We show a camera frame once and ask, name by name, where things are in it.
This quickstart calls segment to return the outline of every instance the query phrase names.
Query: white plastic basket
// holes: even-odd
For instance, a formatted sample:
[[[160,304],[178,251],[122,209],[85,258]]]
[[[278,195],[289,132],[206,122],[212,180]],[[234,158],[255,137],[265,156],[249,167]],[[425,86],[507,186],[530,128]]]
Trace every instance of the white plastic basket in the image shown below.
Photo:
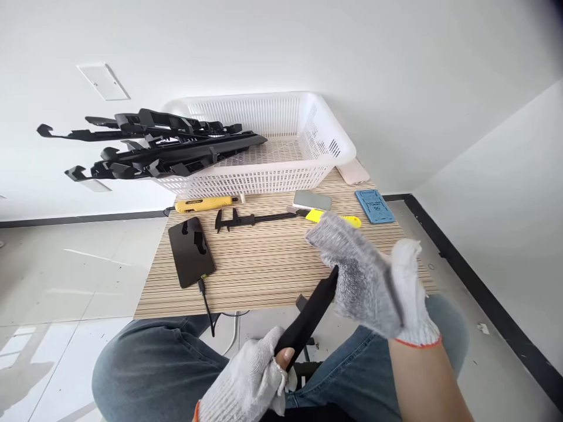
[[[190,177],[154,179],[186,199],[315,188],[334,166],[356,156],[323,98],[310,92],[180,98],[164,111],[223,125],[242,123],[244,131],[268,138]]]

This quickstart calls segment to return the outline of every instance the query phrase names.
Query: hand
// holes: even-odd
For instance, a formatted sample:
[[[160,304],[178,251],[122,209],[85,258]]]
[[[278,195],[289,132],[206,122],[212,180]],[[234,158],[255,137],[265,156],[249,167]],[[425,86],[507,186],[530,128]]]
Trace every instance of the hand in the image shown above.
[[[275,327],[263,339],[249,340],[242,346],[199,402],[198,421],[254,422],[268,408],[283,416],[285,369],[295,352],[282,349],[274,359],[274,348],[283,332]]]
[[[401,316],[391,281],[391,258],[335,213],[325,212],[305,234],[325,265],[338,265],[336,313],[386,338],[401,331]]]
[[[403,329],[396,340],[416,348],[427,348],[440,342],[440,330],[426,310],[426,292],[418,280],[420,242],[401,239],[391,251],[391,273],[401,305]]]

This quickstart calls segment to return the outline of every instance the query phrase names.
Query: yellow utility knife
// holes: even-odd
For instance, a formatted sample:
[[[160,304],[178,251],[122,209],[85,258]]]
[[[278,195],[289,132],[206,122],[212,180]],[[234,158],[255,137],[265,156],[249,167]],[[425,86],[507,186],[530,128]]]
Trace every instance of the yellow utility knife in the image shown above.
[[[314,223],[318,223],[321,220],[321,216],[323,215],[324,211],[312,209],[312,210],[304,210],[299,209],[293,206],[288,206],[287,211],[293,214],[297,214],[301,217],[305,217],[307,220],[312,221]],[[341,216],[342,220],[347,221],[350,225],[356,229],[359,229],[362,226],[362,222],[359,218],[354,216]]]
[[[216,196],[214,198],[202,198],[202,199],[188,199],[181,200],[176,203],[176,212],[188,213],[192,211],[204,211],[206,209],[221,208],[222,206],[233,205],[233,201],[238,200],[238,198],[233,198],[231,196]]]

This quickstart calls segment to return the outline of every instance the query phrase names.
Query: wooden table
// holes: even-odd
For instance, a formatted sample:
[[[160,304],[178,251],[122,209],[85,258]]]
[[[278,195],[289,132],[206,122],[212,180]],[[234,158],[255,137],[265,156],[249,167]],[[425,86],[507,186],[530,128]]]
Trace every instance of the wooden table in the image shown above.
[[[332,210],[362,220],[361,231],[382,252],[390,253],[397,240],[406,237],[398,223],[370,224],[357,198],[356,190],[375,189],[372,182],[347,185],[334,169],[313,191],[333,199]],[[247,197],[236,203],[239,215],[265,216],[286,212],[293,192]],[[302,217],[234,227],[230,232],[215,230],[218,210],[178,214],[172,211],[152,262],[137,305],[135,319],[204,314],[204,301],[197,285],[180,288],[168,239],[168,228],[197,215],[204,228],[217,270],[205,279],[211,312],[243,311],[293,305],[299,294],[309,297],[318,281],[329,275],[318,251],[305,242],[307,229],[314,226]],[[230,207],[223,220],[231,218]],[[419,262],[419,276],[427,292],[436,285]]]

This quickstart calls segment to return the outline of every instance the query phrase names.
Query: leg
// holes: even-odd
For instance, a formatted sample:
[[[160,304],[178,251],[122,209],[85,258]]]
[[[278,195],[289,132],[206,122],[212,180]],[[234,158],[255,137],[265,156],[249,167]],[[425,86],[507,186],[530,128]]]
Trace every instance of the leg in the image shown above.
[[[459,375],[469,338],[459,311],[444,297],[426,299],[428,313],[442,333],[452,368]],[[317,369],[305,388],[287,397],[287,407],[336,403],[352,418],[399,421],[399,405],[387,340],[360,326]]]
[[[108,422],[189,421],[229,359],[199,336],[207,315],[145,319],[127,325],[102,351],[92,379]]]

